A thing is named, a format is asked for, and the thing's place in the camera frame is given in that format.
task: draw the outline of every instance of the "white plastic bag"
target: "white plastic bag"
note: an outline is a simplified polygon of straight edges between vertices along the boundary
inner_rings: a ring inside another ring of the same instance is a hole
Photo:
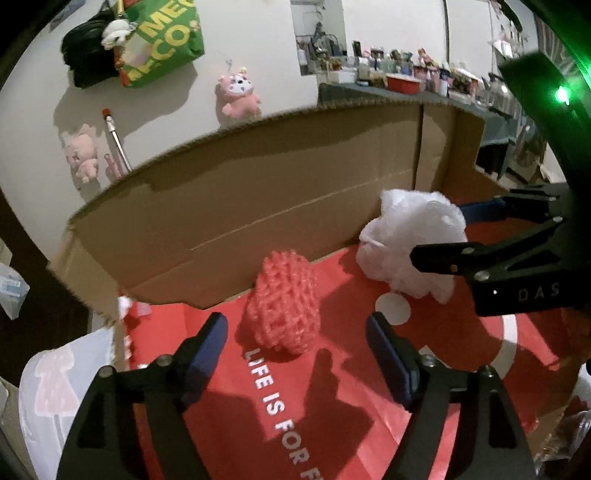
[[[387,282],[394,291],[416,299],[431,293],[439,303],[447,303],[453,276],[419,272],[410,253],[421,244],[465,242],[462,212],[437,192],[384,190],[381,199],[382,216],[359,236],[357,263],[369,278]]]
[[[22,303],[29,292],[29,285],[13,268],[0,263],[0,305],[14,320],[21,311]]]

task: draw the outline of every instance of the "cardboard flap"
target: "cardboard flap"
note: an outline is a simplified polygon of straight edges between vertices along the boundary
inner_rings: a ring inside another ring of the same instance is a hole
[[[117,282],[88,253],[71,229],[66,230],[60,250],[48,267],[96,313],[111,322],[119,319]]]
[[[322,257],[356,241],[382,189],[411,189],[421,114],[409,102],[316,108],[179,147],[74,215],[52,269],[102,312],[117,284],[151,303],[224,301],[273,249]]]

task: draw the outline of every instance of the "crumpled white bag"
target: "crumpled white bag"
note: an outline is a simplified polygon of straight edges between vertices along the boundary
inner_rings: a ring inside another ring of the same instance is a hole
[[[462,211],[441,193],[384,190],[382,216],[359,235],[357,263],[373,280],[387,282],[394,291],[420,299],[429,293],[441,304],[453,294],[452,275],[422,273],[410,253],[421,244],[465,242]]]

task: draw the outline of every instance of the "figurine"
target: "figurine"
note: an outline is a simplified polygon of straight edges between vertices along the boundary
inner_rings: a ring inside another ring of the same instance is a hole
[[[222,113],[234,120],[243,120],[260,113],[261,99],[254,94],[254,86],[246,75],[246,68],[218,80],[218,94],[226,101]]]

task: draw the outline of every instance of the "pink plush toy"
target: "pink plush toy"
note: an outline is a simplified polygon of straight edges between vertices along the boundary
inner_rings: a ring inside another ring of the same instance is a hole
[[[78,135],[64,149],[70,168],[76,170],[76,177],[81,179],[82,183],[95,179],[99,170],[93,137],[96,137],[96,128],[84,124]]]
[[[259,114],[261,99],[254,94],[254,87],[246,76],[246,69],[218,80],[219,93],[227,102],[222,108],[224,115],[242,120]]]

